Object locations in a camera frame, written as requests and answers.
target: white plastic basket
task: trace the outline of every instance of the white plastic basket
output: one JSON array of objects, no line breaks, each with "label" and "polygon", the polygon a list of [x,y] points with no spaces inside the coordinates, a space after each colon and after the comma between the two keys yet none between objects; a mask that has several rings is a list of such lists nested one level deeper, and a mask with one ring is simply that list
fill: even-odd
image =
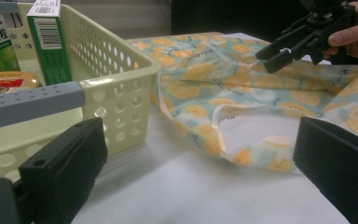
[{"label": "white plastic basket", "polygon": [[[22,27],[9,29],[9,36],[19,58],[21,70],[42,77],[26,22],[26,14],[32,4],[18,5]],[[43,93],[40,93],[39,100],[34,99],[30,104],[24,101],[24,105],[13,103],[7,108],[0,108],[0,114],[6,111],[6,116],[11,116],[10,108],[13,106],[23,108],[23,112],[20,110],[20,114],[17,112],[13,118],[20,116],[21,119],[27,119],[0,127],[0,177],[4,176],[13,181],[18,179],[17,168],[20,164],[82,119],[103,118],[109,156],[143,143],[146,138],[152,80],[160,65],[71,7],[62,5],[61,14],[71,72],[76,81],[75,86],[78,85],[82,92],[83,105],[28,120],[27,118],[33,118],[27,117],[28,113],[32,114],[37,110],[34,106],[45,101],[51,103],[42,106],[46,110],[53,107],[54,111],[60,111],[61,107],[65,108],[65,102],[55,105],[54,98],[49,100],[44,96],[48,95],[45,91],[55,92],[58,94],[55,99],[64,99],[64,96],[60,97],[59,90],[66,90],[67,87],[59,84],[35,90]],[[68,95],[66,98],[70,105],[71,98]]]}]

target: white table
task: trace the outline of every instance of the white table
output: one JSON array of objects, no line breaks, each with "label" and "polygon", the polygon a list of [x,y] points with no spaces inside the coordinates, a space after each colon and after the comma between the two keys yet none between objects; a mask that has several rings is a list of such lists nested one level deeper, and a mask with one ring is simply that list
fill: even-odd
[{"label": "white table", "polygon": [[349,222],[304,175],[206,154],[152,105],[145,143],[109,158],[73,223]]}]

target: black clamp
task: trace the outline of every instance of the black clamp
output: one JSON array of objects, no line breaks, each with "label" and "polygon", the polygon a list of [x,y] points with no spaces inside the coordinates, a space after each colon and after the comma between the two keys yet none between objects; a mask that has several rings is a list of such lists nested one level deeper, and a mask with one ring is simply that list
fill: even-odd
[{"label": "black clamp", "polygon": [[358,224],[358,136],[301,118],[293,160],[350,223]]},{"label": "black clamp", "polygon": [[[324,59],[323,51],[331,48],[328,37],[358,24],[354,6],[349,6],[345,1],[323,1],[324,5],[315,8],[316,4],[323,3],[322,0],[302,0],[303,6],[310,11],[309,16],[293,23],[282,32],[282,36],[257,52],[255,57],[263,60],[268,73],[275,73],[305,55],[310,56],[313,64],[318,64]],[[345,64],[347,60],[343,47],[331,57],[331,63],[334,64]]]},{"label": "black clamp", "polygon": [[0,178],[0,223],[71,223],[106,158],[102,119],[72,126],[19,167],[19,181]]}]

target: basket handle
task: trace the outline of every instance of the basket handle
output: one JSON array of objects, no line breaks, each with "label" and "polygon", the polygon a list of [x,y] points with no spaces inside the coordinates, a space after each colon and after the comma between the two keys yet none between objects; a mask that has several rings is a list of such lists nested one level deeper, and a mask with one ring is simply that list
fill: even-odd
[{"label": "basket handle", "polygon": [[82,107],[75,81],[0,95],[0,127]]}]

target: floral fabric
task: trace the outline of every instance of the floral fabric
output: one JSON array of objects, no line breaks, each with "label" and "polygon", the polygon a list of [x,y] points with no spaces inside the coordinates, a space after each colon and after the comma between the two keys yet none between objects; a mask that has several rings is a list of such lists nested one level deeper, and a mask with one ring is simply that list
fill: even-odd
[{"label": "floral fabric", "polygon": [[207,35],[142,39],[159,61],[161,111],[194,145],[238,165],[299,172],[299,119],[323,119],[358,135],[358,66],[297,61],[268,74],[266,42]]}]

